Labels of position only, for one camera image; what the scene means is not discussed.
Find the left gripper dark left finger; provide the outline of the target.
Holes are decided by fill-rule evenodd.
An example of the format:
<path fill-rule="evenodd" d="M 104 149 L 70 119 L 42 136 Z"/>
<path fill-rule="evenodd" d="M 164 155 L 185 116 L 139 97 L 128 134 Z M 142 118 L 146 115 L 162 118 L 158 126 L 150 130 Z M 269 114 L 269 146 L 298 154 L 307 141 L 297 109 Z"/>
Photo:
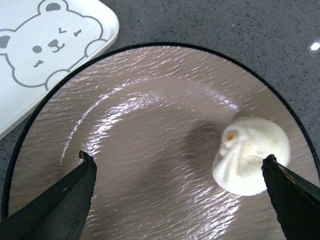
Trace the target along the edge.
<path fill-rule="evenodd" d="M 79 152 L 83 162 L 25 207 L 0 223 L 2 240 L 78 240 L 91 207 L 97 165 Z"/>

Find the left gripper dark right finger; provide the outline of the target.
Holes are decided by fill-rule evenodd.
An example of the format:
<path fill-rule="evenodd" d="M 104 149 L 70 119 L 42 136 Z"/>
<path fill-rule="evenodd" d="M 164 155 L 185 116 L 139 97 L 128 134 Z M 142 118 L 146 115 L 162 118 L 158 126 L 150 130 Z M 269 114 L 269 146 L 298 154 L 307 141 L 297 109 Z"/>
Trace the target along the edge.
<path fill-rule="evenodd" d="M 261 167 L 271 204 L 288 240 L 320 238 L 320 188 L 277 162 L 271 154 Z"/>

